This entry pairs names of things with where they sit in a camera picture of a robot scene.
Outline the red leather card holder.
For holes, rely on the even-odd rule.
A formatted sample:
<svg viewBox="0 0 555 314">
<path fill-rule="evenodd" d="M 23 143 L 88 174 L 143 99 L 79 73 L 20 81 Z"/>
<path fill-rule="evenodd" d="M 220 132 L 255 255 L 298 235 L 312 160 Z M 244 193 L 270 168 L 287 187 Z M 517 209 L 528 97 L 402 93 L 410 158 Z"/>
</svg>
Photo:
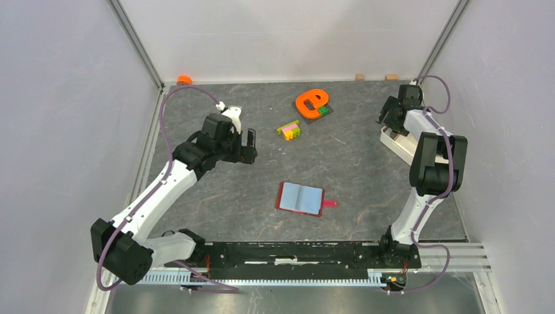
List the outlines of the red leather card holder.
<svg viewBox="0 0 555 314">
<path fill-rule="evenodd" d="M 280 182 L 275 202 L 277 210 L 311 217 L 321 217 L 324 208 L 337 206 L 336 200 L 325 199 L 325 190 L 322 188 L 285 181 Z"/>
</svg>

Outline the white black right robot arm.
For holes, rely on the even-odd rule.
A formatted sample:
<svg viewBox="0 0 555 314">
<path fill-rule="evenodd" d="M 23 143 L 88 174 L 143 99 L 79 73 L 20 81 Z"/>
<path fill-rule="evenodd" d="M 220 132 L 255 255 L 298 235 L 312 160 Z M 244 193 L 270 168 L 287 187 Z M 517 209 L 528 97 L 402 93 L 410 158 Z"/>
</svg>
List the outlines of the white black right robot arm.
<svg viewBox="0 0 555 314">
<path fill-rule="evenodd" d="M 380 239 L 379 261 L 388 268 L 418 268 L 421 229 L 435 208 L 463 181 L 468 140 L 445 130 L 422 105 L 422 89 L 402 84 L 388 97 L 379 123 L 417 141 L 409 171 L 410 195 L 398 219 Z"/>
</svg>

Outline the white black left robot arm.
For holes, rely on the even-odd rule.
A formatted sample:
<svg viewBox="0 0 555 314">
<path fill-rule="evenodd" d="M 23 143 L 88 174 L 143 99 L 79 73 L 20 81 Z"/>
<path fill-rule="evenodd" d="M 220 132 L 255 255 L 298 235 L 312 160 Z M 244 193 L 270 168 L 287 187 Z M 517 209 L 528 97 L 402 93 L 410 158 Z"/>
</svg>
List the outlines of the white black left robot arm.
<svg viewBox="0 0 555 314">
<path fill-rule="evenodd" d="M 149 238 L 151 230 L 174 204 L 219 161 L 253 164 L 256 131 L 243 130 L 233 113 L 209 114 L 202 129 L 170 151 L 161 173 L 127 208 L 111 220 L 97 219 L 91 227 L 97 274 L 107 270 L 118 282 L 134 285 L 152 267 L 178 261 L 199 266 L 206 250 L 194 234 Z"/>
</svg>

